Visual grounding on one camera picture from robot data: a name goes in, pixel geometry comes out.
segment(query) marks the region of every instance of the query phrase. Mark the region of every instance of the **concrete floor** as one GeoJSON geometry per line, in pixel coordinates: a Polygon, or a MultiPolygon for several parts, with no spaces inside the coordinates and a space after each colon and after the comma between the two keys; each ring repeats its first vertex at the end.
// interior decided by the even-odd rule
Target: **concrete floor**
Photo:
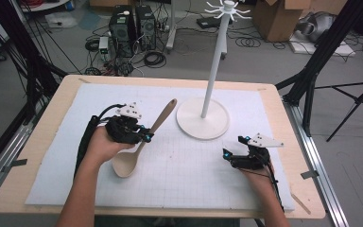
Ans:
{"type": "MultiPolygon", "coordinates": [[[[108,23],[104,13],[94,13],[85,5],[78,5],[71,12],[78,20],[72,28],[56,29],[51,34],[60,47],[78,68],[86,64],[85,38],[92,31],[108,23]],[[96,18],[86,24],[86,18],[96,18]]],[[[195,20],[198,15],[189,14],[179,26],[199,28],[195,20]]],[[[250,21],[238,20],[230,28],[251,26],[250,21]]],[[[67,72],[75,68],[64,58],[53,42],[47,39],[54,63],[67,72]]],[[[215,50],[216,36],[190,30],[178,30],[174,50],[166,56],[166,65],[160,69],[142,67],[134,70],[130,77],[167,79],[208,79],[215,50]]],[[[360,45],[353,45],[359,50],[360,45]]],[[[220,62],[216,80],[261,82],[276,84],[299,73],[310,56],[293,54],[288,44],[285,49],[276,49],[272,44],[261,41],[261,46],[247,48],[237,46],[228,39],[228,54],[220,62]]],[[[317,86],[363,82],[363,52],[345,62],[333,57],[325,65],[317,80],[317,86]]],[[[289,88],[280,91],[284,95],[289,88]]],[[[363,93],[363,85],[345,89],[355,96],[363,93]]],[[[24,91],[11,61],[0,61],[0,135],[25,103],[24,91]]],[[[311,133],[320,157],[328,172],[339,202],[351,226],[363,226],[363,105],[345,123],[331,142],[326,138],[341,122],[354,101],[332,89],[315,91],[311,133]]],[[[7,215],[0,214],[0,226],[52,226],[56,215],[7,215]]],[[[252,220],[243,220],[241,226],[255,226],[252,220]]],[[[319,220],[292,219],[292,226],[333,226],[328,217],[319,220]]]]}

